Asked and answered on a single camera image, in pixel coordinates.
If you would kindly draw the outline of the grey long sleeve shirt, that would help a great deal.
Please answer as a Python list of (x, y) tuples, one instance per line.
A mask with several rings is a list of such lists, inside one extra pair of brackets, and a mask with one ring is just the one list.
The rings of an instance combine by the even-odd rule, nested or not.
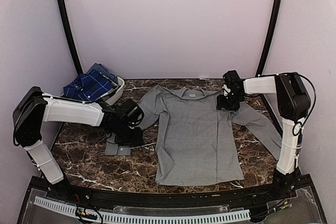
[(217, 91), (153, 87), (139, 101), (141, 129), (158, 123), (155, 181), (168, 186), (208, 186), (244, 179), (233, 124), (245, 126), (275, 159), (281, 136), (271, 121), (241, 102), (237, 111), (216, 108)]

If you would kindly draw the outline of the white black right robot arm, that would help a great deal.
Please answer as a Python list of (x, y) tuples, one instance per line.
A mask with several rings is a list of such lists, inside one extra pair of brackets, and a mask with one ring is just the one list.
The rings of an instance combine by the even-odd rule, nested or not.
[[(224, 111), (230, 122), (248, 128), (277, 161), (275, 174), (289, 175), (298, 167), (302, 131), (315, 100), (304, 85), (305, 77), (297, 72), (269, 74), (242, 79), (237, 71), (223, 75), (222, 90), (216, 93), (216, 108)], [(261, 94), (275, 94), (282, 120), (282, 134), (245, 99)]]

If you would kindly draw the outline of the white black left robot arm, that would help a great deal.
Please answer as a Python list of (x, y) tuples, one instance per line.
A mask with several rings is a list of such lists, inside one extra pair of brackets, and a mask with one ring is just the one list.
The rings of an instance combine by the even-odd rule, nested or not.
[(69, 201), (74, 197), (74, 189), (65, 182), (66, 175), (43, 142), (42, 123), (68, 122), (100, 127), (115, 135), (116, 144), (137, 147), (143, 145), (143, 132), (139, 128), (143, 119), (144, 112), (131, 99), (121, 105), (110, 105), (105, 98), (78, 101), (32, 87), (13, 112), (13, 143), (33, 159), (46, 180), (54, 185), (54, 193), (61, 200)]

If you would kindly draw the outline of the white laundry basket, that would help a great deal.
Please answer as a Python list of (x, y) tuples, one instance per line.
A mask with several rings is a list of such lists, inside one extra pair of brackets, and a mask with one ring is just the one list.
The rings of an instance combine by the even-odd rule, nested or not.
[(114, 85), (114, 88), (118, 88), (117, 92), (115, 93), (115, 95), (109, 99), (104, 99), (102, 97), (98, 98), (97, 100), (95, 101), (104, 101), (104, 102), (107, 102), (109, 105), (113, 105), (114, 103), (116, 103), (122, 96), (123, 94), (123, 88), (124, 88), (124, 85), (125, 85), (125, 81), (118, 77), (118, 84), (114, 83), (113, 81), (110, 81), (113, 85)]

